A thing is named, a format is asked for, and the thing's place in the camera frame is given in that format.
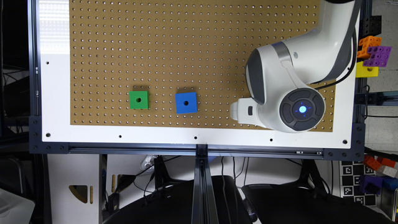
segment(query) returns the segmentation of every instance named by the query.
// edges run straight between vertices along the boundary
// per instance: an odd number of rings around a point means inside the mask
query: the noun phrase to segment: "brown pegboard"
[[[72,0],[71,124],[260,128],[229,117],[249,97],[246,60],[313,28],[318,3]],[[131,90],[149,91],[149,110],[129,109]],[[192,91],[198,112],[176,114],[175,94]],[[317,130],[331,131],[334,87],[325,91]]]

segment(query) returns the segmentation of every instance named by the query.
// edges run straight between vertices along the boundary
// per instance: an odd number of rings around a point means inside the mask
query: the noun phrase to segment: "blue square block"
[[[198,112],[197,93],[175,94],[175,107],[177,114]]]

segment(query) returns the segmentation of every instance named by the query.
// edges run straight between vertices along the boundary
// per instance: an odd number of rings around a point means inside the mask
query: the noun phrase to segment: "green block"
[[[148,109],[148,91],[130,91],[130,109]]]

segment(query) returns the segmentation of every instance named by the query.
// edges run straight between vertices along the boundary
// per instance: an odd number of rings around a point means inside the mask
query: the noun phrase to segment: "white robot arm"
[[[246,64],[252,98],[233,103],[231,117],[240,124],[285,133],[308,131],[316,126],[325,114],[325,101],[307,84],[336,79],[351,58],[354,62],[356,52],[355,46],[351,51],[351,38],[356,39],[360,6],[361,1],[321,0],[316,28],[255,49]]]

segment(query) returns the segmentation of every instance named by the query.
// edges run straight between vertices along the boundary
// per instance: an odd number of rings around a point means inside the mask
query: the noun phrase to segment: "orange block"
[[[386,159],[386,158],[383,158],[380,156],[377,158],[377,161],[380,162],[382,165],[386,165],[386,166],[389,166],[392,168],[394,168],[394,166],[396,165],[395,161],[391,161],[389,159]]]
[[[381,37],[368,36],[359,41],[359,46],[362,46],[362,50],[356,54],[357,58],[368,59],[371,54],[368,54],[368,47],[380,46]]]
[[[377,160],[375,160],[373,157],[365,155],[364,156],[364,160],[362,162],[364,165],[366,165],[367,167],[369,167],[372,170],[378,170],[381,166],[380,162],[378,162]]]

